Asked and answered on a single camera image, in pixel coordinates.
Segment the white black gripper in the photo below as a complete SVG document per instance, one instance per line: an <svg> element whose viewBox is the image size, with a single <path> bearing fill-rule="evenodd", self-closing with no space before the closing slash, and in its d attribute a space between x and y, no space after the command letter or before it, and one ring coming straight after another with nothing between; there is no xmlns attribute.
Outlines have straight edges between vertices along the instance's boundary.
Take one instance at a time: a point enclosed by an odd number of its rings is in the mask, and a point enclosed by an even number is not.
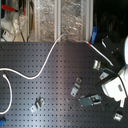
<svg viewBox="0 0 128 128"><path fill-rule="evenodd" d="M107 97L115 101L125 102L128 97L128 67L123 67L118 73L105 68L105 71L113 73L113 76L107 76L102 79L96 89L99 93L103 92ZM91 96L81 96L79 98L82 106L93 106L101 103L101 97L98 94Z"/></svg>

